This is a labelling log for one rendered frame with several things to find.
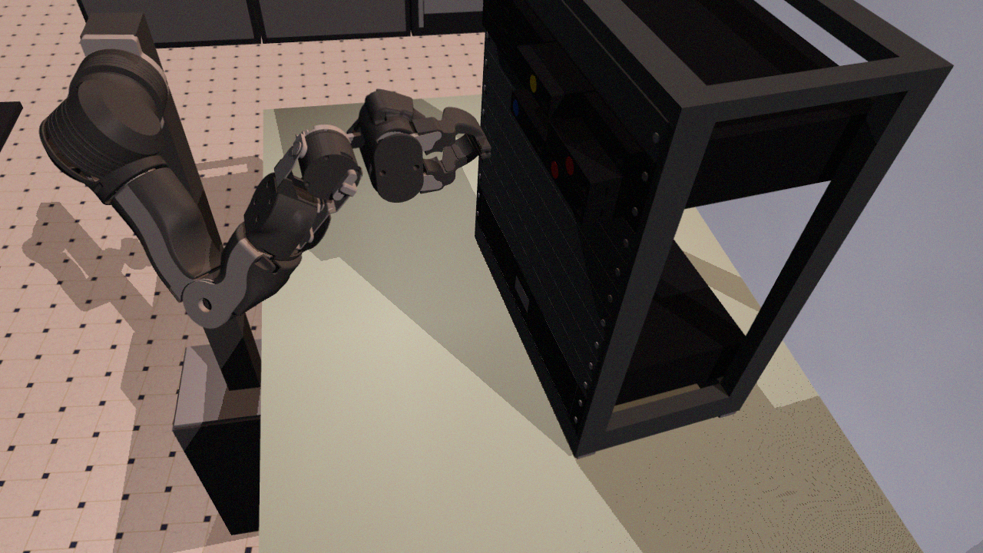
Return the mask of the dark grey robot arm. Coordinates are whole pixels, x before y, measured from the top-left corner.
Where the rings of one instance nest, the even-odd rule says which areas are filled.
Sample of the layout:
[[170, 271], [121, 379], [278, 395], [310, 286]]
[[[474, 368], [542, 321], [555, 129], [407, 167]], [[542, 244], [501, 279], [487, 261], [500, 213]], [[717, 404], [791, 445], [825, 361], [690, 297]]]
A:
[[[40, 123], [53, 164], [111, 203], [201, 328], [219, 328], [278, 293], [302, 253], [322, 240], [330, 214], [357, 193], [362, 168], [346, 133], [322, 124], [296, 135], [220, 254], [194, 199], [157, 155], [165, 73], [137, 36], [83, 35], [80, 43], [85, 59], [69, 95]], [[297, 160], [301, 178], [292, 172]]]

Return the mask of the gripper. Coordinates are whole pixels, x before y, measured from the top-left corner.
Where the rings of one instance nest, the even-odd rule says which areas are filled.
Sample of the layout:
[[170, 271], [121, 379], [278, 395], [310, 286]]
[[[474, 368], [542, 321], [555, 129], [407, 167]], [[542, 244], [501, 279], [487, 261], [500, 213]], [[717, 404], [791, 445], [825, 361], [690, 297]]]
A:
[[[452, 184], [458, 168], [478, 155], [487, 160], [492, 150], [469, 112], [447, 106], [439, 121], [414, 109], [413, 98], [387, 90], [366, 95], [359, 118], [346, 133], [351, 146], [359, 147], [373, 189], [393, 203], [440, 191]], [[456, 140], [458, 134], [467, 135]], [[423, 151], [443, 152], [442, 160], [424, 160]]]

